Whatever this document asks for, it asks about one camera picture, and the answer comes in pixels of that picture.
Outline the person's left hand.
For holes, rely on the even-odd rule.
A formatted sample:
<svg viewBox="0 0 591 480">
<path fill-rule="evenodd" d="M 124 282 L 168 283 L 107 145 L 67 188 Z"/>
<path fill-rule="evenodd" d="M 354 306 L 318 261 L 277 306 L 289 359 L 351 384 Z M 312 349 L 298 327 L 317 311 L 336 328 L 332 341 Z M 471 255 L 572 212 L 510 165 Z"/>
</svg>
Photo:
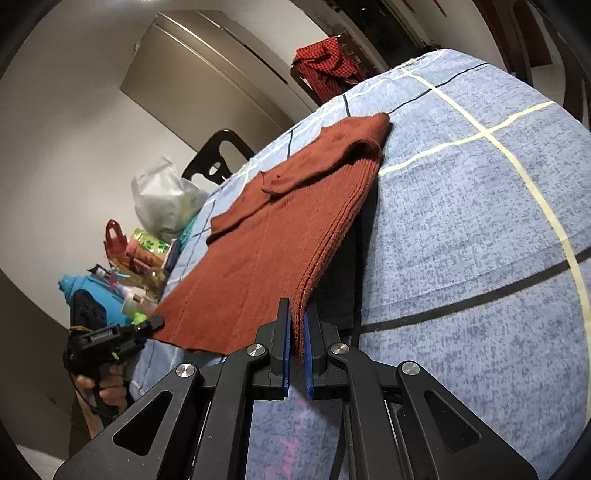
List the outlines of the person's left hand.
<svg viewBox="0 0 591 480">
<path fill-rule="evenodd" d="M 124 365 L 110 365 L 102 374 L 98 387 L 98 396 L 106 405 L 115 407 L 119 414 L 123 413 L 127 407 L 124 370 Z M 91 378 L 78 375 L 74 378 L 74 383 L 82 398 L 90 402 L 95 397 L 95 382 Z"/>
</svg>

